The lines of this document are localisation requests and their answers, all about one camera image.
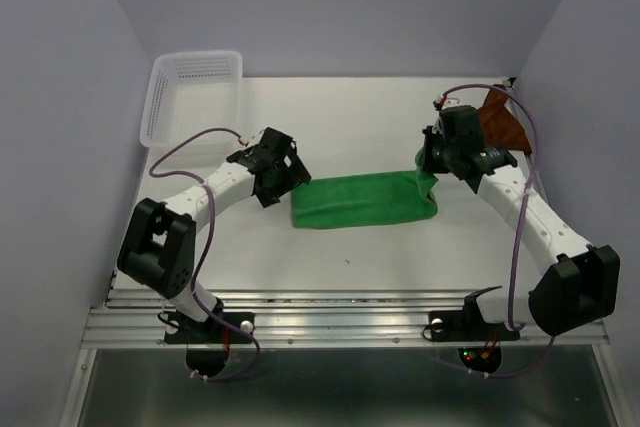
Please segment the green microfiber towel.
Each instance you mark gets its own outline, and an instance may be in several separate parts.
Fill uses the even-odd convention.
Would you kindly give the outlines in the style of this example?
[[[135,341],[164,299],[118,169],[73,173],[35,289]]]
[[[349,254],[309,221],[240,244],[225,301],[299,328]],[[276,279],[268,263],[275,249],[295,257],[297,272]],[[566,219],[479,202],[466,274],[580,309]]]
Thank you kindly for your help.
[[[438,213],[435,174],[411,170],[313,179],[291,194],[297,229],[334,230],[429,220]]]

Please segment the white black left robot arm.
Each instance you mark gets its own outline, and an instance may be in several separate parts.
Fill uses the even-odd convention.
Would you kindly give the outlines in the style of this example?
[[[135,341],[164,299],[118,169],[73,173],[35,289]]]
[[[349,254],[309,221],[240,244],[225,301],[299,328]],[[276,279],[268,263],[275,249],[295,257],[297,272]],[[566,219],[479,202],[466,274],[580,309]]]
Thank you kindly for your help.
[[[184,170],[160,172],[166,156],[152,164],[153,178],[184,176],[195,185],[164,200],[139,201],[117,258],[119,272],[167,300],[188,318],[188,329],[202,341],[222,331],[221,302],[197,281],[217,216],[250,197],[268,208],[311,180],[291,136],[267,127],[248,140],[237,140],[241,149],[206,178]],[[202,229],[207,240],[197,260],[196,237]]]

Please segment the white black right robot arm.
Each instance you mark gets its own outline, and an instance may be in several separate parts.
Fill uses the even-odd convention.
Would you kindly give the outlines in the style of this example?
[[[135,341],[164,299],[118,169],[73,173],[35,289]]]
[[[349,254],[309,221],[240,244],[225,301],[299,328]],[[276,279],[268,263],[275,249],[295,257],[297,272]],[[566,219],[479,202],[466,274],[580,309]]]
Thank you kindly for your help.
[[[532,176],[506,148],[486,144],[479,113],[440,101],[417,157],[423,172],[452,174],[495,209],[514,231],[505,287],[468,296],[463,331],[482,337],[496,324],[511,331],[535,325],[557,337],[611,315],[616,306],[620,257],[576,233],[531,185]]]

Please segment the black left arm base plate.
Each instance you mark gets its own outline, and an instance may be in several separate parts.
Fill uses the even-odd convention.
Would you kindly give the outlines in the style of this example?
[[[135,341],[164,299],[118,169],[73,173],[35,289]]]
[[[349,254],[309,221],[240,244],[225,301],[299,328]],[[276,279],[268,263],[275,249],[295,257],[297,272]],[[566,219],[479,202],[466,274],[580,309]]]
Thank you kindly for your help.
[[[164,342],[169,345],[222,345],[251,344],[244,334],[235,332],[208,318],[200,323],[177,311],[161,312],[157,315],[165,326]]]

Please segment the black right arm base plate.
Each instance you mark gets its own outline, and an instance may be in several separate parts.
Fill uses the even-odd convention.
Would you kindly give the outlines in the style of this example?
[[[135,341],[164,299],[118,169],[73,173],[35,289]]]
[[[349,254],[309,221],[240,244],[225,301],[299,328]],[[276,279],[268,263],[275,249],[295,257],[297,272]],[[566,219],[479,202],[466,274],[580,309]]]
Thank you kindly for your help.
[[[498,289],[489,287],[472,292],[464,298],[459,310],[431,311],[421,335],[432,342],[517,341],[520,334],[509,330],[505,322],[487,323],[480,313],[477,300]]]

